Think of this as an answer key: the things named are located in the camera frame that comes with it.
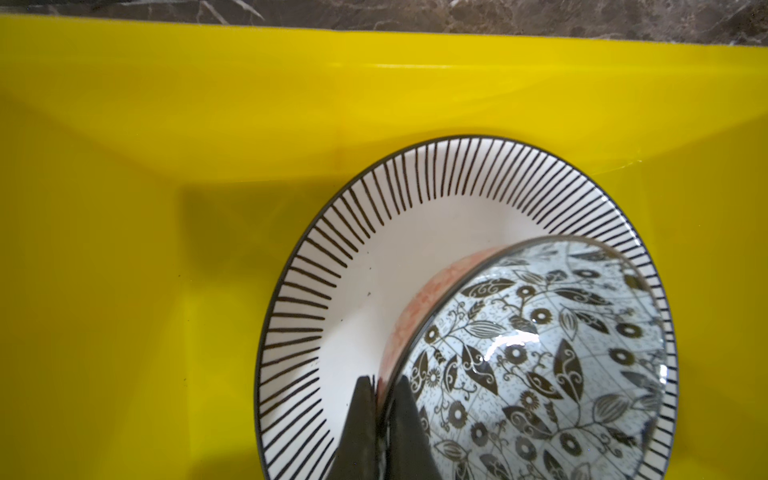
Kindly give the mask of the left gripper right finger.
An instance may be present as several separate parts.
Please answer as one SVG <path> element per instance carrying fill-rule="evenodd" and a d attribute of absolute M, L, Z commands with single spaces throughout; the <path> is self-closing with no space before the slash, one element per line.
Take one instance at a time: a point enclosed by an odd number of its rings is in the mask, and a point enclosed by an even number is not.
<path fill-rule="evenodd" d="M 388 427 L 387 479 L 441 478 L 405 376 L 394 387 Z"/>

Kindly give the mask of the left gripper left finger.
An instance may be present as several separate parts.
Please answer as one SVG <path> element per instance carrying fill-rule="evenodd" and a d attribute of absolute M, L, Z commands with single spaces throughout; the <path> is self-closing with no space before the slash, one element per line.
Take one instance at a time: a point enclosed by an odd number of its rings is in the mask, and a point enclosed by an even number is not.
<path fill-rule="evenodd" d="M 356 380 L 336 456 L 327 479 L 378 478 L 376 399 L 371 378 Z"/>

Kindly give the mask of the black floral pattern bowl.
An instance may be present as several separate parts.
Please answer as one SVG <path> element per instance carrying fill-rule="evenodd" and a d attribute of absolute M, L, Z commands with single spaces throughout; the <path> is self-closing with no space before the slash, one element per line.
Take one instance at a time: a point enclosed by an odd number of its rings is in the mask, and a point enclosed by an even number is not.
<path fill-rule="evenodd" d="M 546 236 L 470 256 L 403 312 L 382 367 L 410 382 L 440 479 L 661 479 L 674 421 L 662 310 L 618 250 Z"/>

